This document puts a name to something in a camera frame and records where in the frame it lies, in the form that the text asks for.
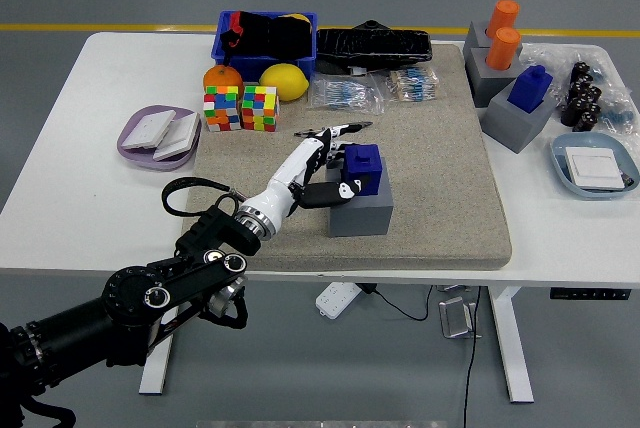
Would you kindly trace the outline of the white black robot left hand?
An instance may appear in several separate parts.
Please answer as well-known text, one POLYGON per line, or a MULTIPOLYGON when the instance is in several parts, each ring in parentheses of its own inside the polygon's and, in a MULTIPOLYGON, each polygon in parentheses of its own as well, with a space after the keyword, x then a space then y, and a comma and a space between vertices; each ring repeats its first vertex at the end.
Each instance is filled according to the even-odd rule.
POLYGON ((297 207, 331 207, 354 198, 369 183, 369 176, 347 182, 311 184, 309 180, 322 166, 345 153, 348 144, 338 142, 338 137, 356 133, 369 125, 364 121, 300 132, 298 135, 304 140, 271 177, 267 188, 242 203, 236 219, 256 223, 268 238, 278 232, 283 220, 297 207))

